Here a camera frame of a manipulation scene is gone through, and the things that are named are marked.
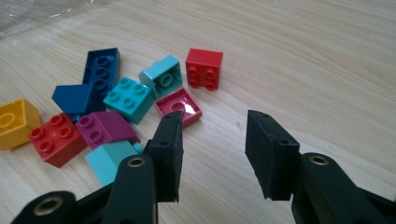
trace black plastic part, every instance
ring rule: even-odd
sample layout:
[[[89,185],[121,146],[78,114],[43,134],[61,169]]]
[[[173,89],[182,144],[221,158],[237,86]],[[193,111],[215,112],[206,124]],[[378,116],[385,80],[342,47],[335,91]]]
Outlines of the black plastic part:
[[[396,224],[396,201],[373,194],[365,189],[361,190],[378,211],[387,218],[389,223]]]
[[[12,223],[74,224],[78,223],[76,209],[74,194],[53,191],[29,202]]]
[[[264,198],[288,201],[300,144],[271,116],[247,112],[246,155],[262,186]]]
[[[78,216],[81,223],[99,224],[102,221],[112,185],[104,186],[77,201]]]
[[[318,153],[304,154],[299,162],[298,177],[319,223],[388,223],[331,158]]]
[[[296,224],[317,224],[318,216],[315,209],[306,194],[305,188],[300,180],[295,178],[293,183],[293,200],[291,203],[291,211]]]
[[[135,155],[120,163],[102,223],[158,223],[154,163],[150,156]]]
[[[158,203],[178,201],[184,152],[182,118],[181,111],[163,116],[154,137],[144,150],[144,154],[154,160]]]

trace pink lego brick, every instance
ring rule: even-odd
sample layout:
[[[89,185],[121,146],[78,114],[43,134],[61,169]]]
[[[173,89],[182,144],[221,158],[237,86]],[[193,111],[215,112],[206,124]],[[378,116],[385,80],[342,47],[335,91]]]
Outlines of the pink lego brick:
[[[162,117],[171,112],[181,110],[183,112],[183,128],[194,123],[202,116],[201,108],[184,88],[171,92],[169,95],[155,101],[154,104]]]
[[[88,146],[92,150],[102,144],[129,140],[140,142],[129,123],[118,112],[93,112],[82,117],[77,123]]]

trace light blue lego brick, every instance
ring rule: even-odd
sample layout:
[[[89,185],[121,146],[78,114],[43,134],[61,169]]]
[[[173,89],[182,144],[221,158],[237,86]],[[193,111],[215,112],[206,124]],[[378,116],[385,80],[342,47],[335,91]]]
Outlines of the light blue lego brick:
[[[151,87],[124,77],[108,93],[104,102],[110,110],[117,110],[125,119],[137,124],[149,111],[154,100]]]
[[[141,71],[139,79],[153,89],[157,99],[161,98],[182,85],[180,64],[174,56],[168,55]]]
[[[133,146],[128,141],[120,141],[99,146],[96,150],[85,156],[102,186],[114,181],[120,162],[126,157],[141,154],[137,152],[142,148],[140,144]]]
[[[143,153],[143,148],[142,146],[140,146],[139,143],[134,143],[132,145],[132,147],[134,148],[134,150],[137,152],[137,154],[142,154]]]

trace wooden table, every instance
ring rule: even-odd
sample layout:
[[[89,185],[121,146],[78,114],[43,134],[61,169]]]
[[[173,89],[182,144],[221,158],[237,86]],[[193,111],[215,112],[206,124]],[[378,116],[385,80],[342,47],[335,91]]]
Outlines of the wooden table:
[[[361,188],[396,195],[394,1],[115,1],[0,41],[0,104],[24,97],[46,122],[56,85],[82,80],[88,50],[117,47],[121,76],[168,54],[203,109],[183,130],[180,203],[160,223],[293,223],[290,202],[264,200],[245,156],[248,109],[273,116],[302,153],[333,157]],[[216,91],[187,85],[190,48],[224,52]],[[160,115],[133,125],[143,145]],[[61,169],[31,144],[0,153],[0,222],[39,195],[101,188],[85,149]]]

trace red lego brick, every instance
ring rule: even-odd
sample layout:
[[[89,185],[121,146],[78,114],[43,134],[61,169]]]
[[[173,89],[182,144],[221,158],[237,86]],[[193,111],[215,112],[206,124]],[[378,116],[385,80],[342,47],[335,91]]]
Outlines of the red lego brick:
[[[186,60],[187,81],[193,88],[200,86],[213,91],[219,87],[222,52],[190,49]]]
[[[194,123],[202,116],[202,110],[184,89],[171,92],[169,95],[154,102],[161,116],[181,110],[183,112],[183,128]]]
[[[81,152],[87,143],[65,113],[56,115],[29,134],[41,159],[60,168]]]
[[[118,112],[92,112],[82,117],[76,127],[92,150],[102,144],[128,140],[140,142],[129,123]]]

